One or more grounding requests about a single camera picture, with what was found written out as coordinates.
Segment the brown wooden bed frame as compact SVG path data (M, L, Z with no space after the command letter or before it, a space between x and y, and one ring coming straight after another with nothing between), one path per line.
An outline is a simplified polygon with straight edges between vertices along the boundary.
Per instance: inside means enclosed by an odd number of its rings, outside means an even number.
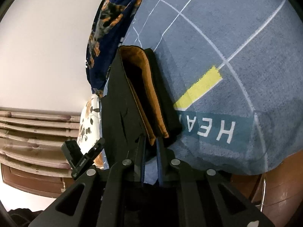
M1 202L17 226L28 226L73 179L35 175L1 165ZM287 157L266 174L263 208L275 226L302 226L302 151Z

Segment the white floral pillow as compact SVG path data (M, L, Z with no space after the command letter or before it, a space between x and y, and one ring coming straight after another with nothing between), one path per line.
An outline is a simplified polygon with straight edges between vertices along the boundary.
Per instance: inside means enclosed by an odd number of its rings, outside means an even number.
M77 144L83 154L88 153L102 136L100 132L100 111L99 97L93 94L84 106L80 117Z

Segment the beige pleated curtain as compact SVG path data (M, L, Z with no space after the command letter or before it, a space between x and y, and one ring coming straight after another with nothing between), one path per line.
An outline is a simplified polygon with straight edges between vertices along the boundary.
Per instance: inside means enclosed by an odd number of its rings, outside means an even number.
M61 151L77 139L80 114L1 108L1 163L27 173L71 177Z

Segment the black pants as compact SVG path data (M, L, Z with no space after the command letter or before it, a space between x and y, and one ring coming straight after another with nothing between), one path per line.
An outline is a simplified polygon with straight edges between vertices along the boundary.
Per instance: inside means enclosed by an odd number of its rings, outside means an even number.
M144 182L155 184L156 139L169 147L182 126L152 49L118 48L101 98L101 123L110 166L135 159L139 141L146 140Z

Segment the navy floral blanket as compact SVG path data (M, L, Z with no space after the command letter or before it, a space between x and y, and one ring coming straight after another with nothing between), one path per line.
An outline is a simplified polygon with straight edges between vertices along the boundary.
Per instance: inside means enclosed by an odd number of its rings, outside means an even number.
M143 0L102 0L86 49L86 76L93 94L103 96L118 47Z

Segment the blue grid bedsheet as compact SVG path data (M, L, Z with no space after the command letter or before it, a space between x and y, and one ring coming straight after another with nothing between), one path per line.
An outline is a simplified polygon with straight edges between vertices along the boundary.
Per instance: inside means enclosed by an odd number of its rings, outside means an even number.
M261 174L302 150L302 21L288 0L143 0L125 45L154 51L193 168Z

